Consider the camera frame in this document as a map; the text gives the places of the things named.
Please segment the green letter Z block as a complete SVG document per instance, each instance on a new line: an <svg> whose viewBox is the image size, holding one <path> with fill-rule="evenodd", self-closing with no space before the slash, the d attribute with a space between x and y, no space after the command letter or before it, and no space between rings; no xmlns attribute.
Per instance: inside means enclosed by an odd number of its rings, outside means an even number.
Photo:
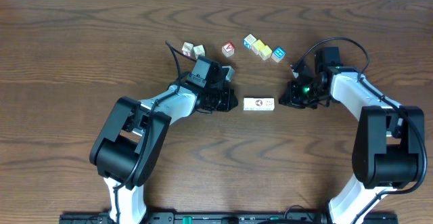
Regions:
<svg viewBox="0 0 433 224"><path fill-rule="evenodd" d="M255 101L256 101L255 98L245 97L244 98L244 110L255 110L256 109Z"/></svg>

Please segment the plain drawing wooden block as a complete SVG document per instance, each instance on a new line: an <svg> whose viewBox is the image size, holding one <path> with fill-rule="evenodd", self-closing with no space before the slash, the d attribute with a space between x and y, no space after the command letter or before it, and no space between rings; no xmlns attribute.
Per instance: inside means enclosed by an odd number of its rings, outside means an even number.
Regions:
<svg viewBox="0 0 433 224"><path fill-rule="evenodd" d="M274 98L264 98L263 106L265 110L274 110L275 109L275 99Z"/></svg>

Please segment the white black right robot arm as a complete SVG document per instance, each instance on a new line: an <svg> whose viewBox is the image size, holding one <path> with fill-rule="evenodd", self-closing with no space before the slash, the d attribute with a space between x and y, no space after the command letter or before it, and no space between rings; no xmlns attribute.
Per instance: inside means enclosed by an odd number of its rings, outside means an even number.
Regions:
<svg viewBox="0 0 433 224"><path fill-rule="evenodd" d="M327 203L328 223L362 223L384 197L414 192L427 172L424 113L377 90L353 67L292 68L279 103L297 109L339 102L357 119L352 177Z"/></svg>

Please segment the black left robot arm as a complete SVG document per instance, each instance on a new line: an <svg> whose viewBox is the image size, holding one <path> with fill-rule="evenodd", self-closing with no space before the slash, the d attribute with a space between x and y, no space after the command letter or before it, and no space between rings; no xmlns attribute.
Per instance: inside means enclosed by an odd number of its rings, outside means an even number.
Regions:
<svg viewBox="0 0 433 224"><path fill-rule="evenodd" d="M113 223L145 219L144 185L160 155L168 128L194 112L228 112L238 105L228 85L201 88L172 83L156 97L121 97L112 108L89 154L110 191Z"/></svg>

